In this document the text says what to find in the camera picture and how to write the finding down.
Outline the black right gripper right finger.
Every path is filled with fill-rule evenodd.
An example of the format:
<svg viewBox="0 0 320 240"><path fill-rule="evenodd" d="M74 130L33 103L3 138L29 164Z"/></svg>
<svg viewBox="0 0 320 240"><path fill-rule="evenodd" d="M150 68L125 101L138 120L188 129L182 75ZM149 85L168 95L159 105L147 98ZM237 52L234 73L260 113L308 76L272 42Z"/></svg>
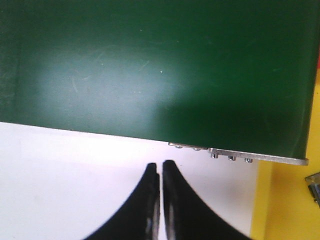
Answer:
<svg viewBox="0 0 320 240"><path fill-rule="evenodd" d="M165 231L168 240L248 240L197 195L176 163L162 164Z"/></svg>

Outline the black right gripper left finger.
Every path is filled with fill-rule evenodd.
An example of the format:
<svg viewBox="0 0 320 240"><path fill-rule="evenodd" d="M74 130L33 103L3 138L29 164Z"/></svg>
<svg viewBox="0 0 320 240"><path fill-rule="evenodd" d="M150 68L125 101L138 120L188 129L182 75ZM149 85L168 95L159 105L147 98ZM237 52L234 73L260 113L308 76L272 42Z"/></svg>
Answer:
<svg viewBox="0 0 320 240"><path fill-rule="evenodd" d="M160 176L155 163L145 171L122 206L87 240L157 240L160 221Z"/></svg>

